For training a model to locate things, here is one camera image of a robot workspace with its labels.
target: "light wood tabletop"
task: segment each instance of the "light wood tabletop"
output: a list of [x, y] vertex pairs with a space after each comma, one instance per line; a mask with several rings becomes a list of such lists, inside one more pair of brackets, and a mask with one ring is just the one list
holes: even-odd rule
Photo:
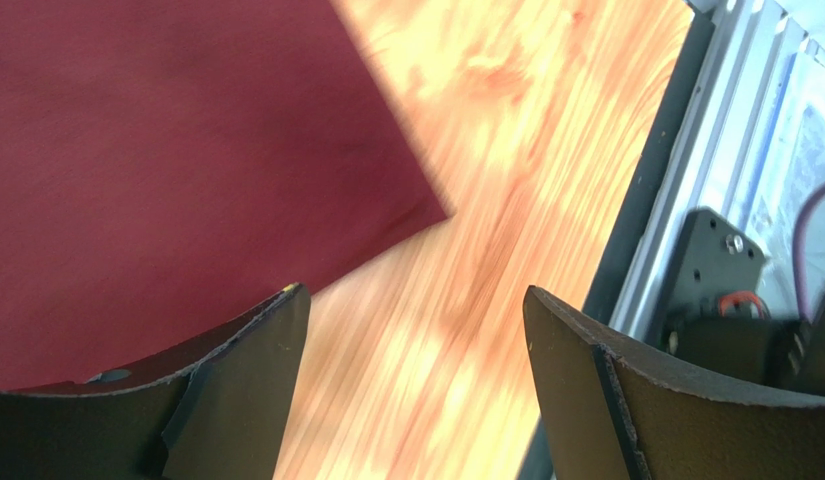
[[316, 296], [276, 478], [514, 478], [539, 414], [522, 296], [580, 306], [692, 13], [335, 6], [453, 218]]

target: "wire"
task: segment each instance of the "wire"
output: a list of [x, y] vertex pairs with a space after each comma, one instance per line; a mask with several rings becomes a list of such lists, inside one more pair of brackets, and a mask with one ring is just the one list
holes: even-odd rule
[[797, 296], [797, 310], [803, 320], [812, 321], [811, 306], [808, 305], [808, 285], [805, 279], [805, 235], [815, 208], [825, 198], [825, 183], [818, 187], [800, 208], [791, 238], [791, 264], [794, 272], [794, 290]]
[[742, 304], [755, 305], [755, 309], [758, 310], [758, 316], [760, 318], [770, 318], [770, 311], [767, 310], [767, 305], [764, 303], [764, 300], [753, 292], [747, 290], [730, 293], [724, 297], [720, 297], [717, 307], [720, 312], [720, 316], [725, 317], [729, 308], [737, 309]]

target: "clear plastic packaging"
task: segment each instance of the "clear plastic packaging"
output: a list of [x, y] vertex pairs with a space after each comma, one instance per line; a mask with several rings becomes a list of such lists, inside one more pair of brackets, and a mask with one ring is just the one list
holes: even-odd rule
[[[800, 312], [797, 291], [805, 292], [802, 305], [814, 306], [825, 288], [825, 194], [809, 211], [794, 252], [803, 206], [825, 184], [825, 67], [797, 55], [780, 98], [741, 225], [770, 259], [758, 294], [774, 316]], [[795, 268], [802, 286], [795, 285]]]

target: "wooden surface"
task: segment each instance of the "wooden surface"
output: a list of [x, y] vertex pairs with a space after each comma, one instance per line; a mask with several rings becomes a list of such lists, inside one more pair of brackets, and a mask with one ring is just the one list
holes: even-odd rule
[[455, 216], [317, 296], [276, 478], [514, 478], [539, 413], [522, 295], [580, 306], [691, 12], [335, 5]]

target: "wood grain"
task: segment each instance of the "wood grain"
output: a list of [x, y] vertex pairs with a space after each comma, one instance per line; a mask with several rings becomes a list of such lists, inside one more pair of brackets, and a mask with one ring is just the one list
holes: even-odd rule
[[276, 478], [515, 476], [522, 295], [581, 303], [692, 16], [617, 3], [336, 2], [455, 215], [317, 296]]

